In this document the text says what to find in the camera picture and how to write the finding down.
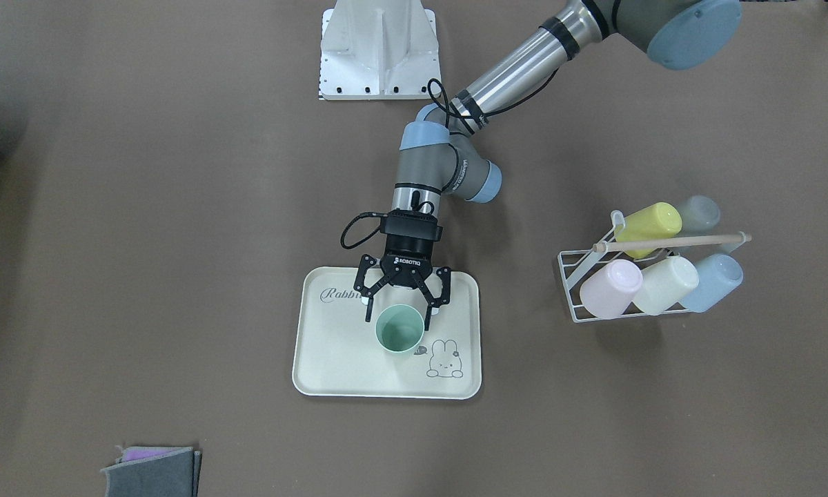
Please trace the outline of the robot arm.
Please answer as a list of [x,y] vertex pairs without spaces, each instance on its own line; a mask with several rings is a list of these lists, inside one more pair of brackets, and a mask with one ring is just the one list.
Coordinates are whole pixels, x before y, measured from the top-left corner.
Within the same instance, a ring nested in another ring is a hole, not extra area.
[[658,65],[687,70],[723,48],[741,18],[739,1],[568,1],[454,97],[432,95],[402,133],[391,208],[361,214],[378,218],[376,232],[386,237],[381,257],[361,257],[352,286],[366,305],[364,320],[371,320],[375,297],[388,285],[420,291],[428,318],[449,304],[450,270],[432,263],[442,236],[440,199],[456,195],[483,204],[498,195],[500,168],[471,143],[491,117],[533,98],[560,66],[611,35],[622,35]]

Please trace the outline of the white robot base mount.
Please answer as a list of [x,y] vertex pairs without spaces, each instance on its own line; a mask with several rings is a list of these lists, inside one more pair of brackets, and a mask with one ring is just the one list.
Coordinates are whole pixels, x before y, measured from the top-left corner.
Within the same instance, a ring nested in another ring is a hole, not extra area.
[[322,14],[319,98],[427,99],[440,79],[436,16],[420,1],[338,1]]

